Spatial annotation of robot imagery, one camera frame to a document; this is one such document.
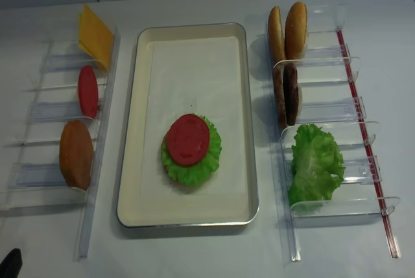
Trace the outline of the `clear acrylic rack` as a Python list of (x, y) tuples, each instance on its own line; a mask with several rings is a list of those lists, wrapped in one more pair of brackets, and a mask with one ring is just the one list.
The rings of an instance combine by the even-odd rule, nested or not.
[[(278, 208), (282, 247), (291, 262), (301, 259), (298, 231), (302, 228), (347, 227), (382, 222), (390, 255), (400, 256), (390, 222), (400, 199), (387, 196), (374, 144), (379, 125), (369, 121), (356, 81), (361, 60), (352, 56), (343, 37), (345, 8), (307, 6), (307, 38), (302, 57), (275, 62), (268, 42), (271, 70), (270, 99), (274, 129), (270, 132), (272, 171)], [(299, 106), (296, 123), (279, 129), (273, 70), (294, 64), (298, 73)], [(331, 200), (289, 201), (294, 136), (302, 124), (315, 124), (335, 138), (344, 158), (344, 181)]]
[[(1, 178), (1, 213), (45, 214), (80, 208), (75, 260), (88, 256), (120, 42), (116, 32), (107, 73), (78, 48), (77, 41), (48, 42), (36, 74), (29, 76), (28, 86), (22, 89), (29, 96), (24, 99), (23, 113), (12, 119), (15, 132), (2, 145), (15, 150), (17, 156), (10, 172)], [(97, 79), (94, 118), (82, 113), (78, 100), (78, 78), (84, 66), (90, 66)], [(86, 125), (93, 142), (91, 183), (86, 190), (67, 186), (59, 167), (61, 133), (74, 120)]]

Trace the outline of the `clear acrylic right rack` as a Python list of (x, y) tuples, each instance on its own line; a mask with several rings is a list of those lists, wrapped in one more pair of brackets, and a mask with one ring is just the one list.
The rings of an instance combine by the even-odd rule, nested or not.
[[(361, 60), (352, 56), (343, 37), (345, 8), (307, 6), (307, 38), (302, 57), (275, 62), (268, 42), (271, 70), (270, 99), (274, 129), (270, 132), (272, 171), (278, 208), (282, 247), (291, 262), (301, 259), (298, 231), (302, 228), (347, 227), (382, 222), (390, 255), (400, 256), (390, 222), (400, 199), (387, 196), (374, 144), (379, 125), (369, 121), (356, 81)], [(279, 129), (273, 70), (294, 64), (298, 73), (299, 106), (296, 123)], [(294, 136), (302, 124), (315, 124), (335, 138), (344, 158), (344, 181), (331, 200), (289, 201)]]

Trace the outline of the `red tomato slice in rack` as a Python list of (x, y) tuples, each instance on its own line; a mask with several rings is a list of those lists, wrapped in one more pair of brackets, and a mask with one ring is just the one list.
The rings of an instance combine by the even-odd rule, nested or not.
[(85, 65), (78, 77), (78, 99), (84, 116), (94, 119), (99, 108), (98, 85), (93, 68)]

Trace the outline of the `clear acrylic left rack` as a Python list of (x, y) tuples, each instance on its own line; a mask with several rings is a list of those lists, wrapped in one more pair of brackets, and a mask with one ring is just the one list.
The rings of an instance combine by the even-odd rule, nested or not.
[[(29, 76), (28, 86), (22, 89), (29, 96), (24, 99), (23, 113), (12, 119), (15, 132), (2, 145), (15, 150), (17, 156), (10, 172), (1, 178), (1, 213), (45, 214), (80, 208), (75, 260), (88, 256), (120, 42), (116, 32), (107, 73), (78, 48), (77, 41), (48, 42), (36, 74)], [(78, 100), (78, 78), (84, 66), (90, 66), (97, 79), (94, 118), (82, 113)], [(86, 190), (67, 186), (59, 167), (61, 133), (74, 120), (86, 125), (93, 142), (91, 183)]]

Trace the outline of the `yellow cheese slices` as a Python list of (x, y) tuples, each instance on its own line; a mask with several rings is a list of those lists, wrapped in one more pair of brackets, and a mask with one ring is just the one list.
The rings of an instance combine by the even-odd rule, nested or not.
[(87, 5), (78, 15), (78, 47), (93, 58), (98, 68), (110, 70), (114, 35)]

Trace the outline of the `black object at corner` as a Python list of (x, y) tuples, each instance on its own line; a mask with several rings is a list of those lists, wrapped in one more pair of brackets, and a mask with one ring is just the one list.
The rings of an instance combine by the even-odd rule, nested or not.
[(21, 250), (12, 249), (0, 264), (0, 278), (18, 278), (22, 265)]

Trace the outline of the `cream metal tray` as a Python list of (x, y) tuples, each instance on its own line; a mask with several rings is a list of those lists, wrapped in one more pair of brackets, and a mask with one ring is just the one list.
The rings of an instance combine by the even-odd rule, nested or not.
[[(161, 143), (180, 116), (205, 116), (219, 168), (191, 187), (168, 177)], [(145, 29), (137, 39), (117, 217), (125, 227), (246, 225), (259, 208), (246, 33), (238, 23)]]

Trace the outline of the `green lettuce leaf on burger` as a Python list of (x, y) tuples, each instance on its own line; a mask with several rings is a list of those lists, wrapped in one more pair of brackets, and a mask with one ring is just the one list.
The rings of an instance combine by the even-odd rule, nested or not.
[(203, 115), (197, 116), (207, 123), (210, 132), (209, 147), (206, 155), (200, 162), (187, 167), (179, 165), (168, 153), (167, 133), (161, 142), (161, 163), (166, 174), (173, 181), (191, 187), (199, 186), (212, 177), (213, 173), (219, 168), (219, 159), (222, 152), (222, 139), (215, 125), (207, 117)]

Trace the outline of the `golden bun half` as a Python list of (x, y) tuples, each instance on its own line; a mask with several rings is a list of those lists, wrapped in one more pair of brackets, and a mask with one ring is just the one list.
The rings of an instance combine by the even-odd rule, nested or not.
[(285, 52), (288, 60), (302, 57), (307, 38), (307, 7), (301, 2), (295, 2), (285, 21)]
[(279, 6), (274, 6), (268, 17), (268, 42), (275, 62), (286, 59), (285, 40)]

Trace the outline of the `brown bun in left rack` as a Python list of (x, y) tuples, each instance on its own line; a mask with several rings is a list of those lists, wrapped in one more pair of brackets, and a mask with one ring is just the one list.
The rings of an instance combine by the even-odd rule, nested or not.
[(80, 120), (67, 122), (60, 137), (59, 167), (68, 187), (88, 189), (93, 153), (87, 126)]

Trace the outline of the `green lettuce in rack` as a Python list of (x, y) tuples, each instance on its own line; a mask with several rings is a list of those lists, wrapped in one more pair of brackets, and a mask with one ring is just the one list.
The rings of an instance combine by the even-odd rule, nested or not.
[(290, 204), (331, 200), (346, 169), (335, 138), (315, 124), (302, 124), (294, 139)]

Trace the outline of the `white paper tray liner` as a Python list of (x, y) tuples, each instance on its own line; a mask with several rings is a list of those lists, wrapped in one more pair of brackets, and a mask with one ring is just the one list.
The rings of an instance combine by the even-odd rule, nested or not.
[[(225, 195), (247, 186), (243, 85), (237, 38), (157, 41), (148, 97), (142, 178), (161, 195)], [(182, 187), (166, 175), (161, 142), (186, 113), (207, 117), (222, 139), (219, 169), (198, 188)]]

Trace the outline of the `left golden bun half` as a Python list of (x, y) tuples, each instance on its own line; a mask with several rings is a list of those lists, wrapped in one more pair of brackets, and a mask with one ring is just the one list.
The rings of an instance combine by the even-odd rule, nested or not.
[(285, 40), (279, 6), (274, 6), (268, 17), (268, 42), (275, 62), (286, 59)]

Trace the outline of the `brown meat patty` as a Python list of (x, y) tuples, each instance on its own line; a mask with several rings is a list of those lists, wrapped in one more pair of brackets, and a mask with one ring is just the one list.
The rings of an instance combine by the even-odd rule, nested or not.
[(285, 96), (283, 90), (283, 77), (281, 69), (275, 67), (273, 70), (274, 94), (278, 114), (279, 129), (282, 131), (287, 127), (287, 116), (285, 110)]
[(283, 91), (287, 124), (296, 123), (299, 106), (298, 73), (294, 64), (286, 64), (283, 71)]

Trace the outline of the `right golden bun half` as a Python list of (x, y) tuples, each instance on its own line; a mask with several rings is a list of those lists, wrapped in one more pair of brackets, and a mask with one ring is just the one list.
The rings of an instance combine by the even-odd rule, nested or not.
[(307, 38), (307, 7), (301, 2), (295, 2), (285, 21), (285, 52), (288, 60), (302, 57)]

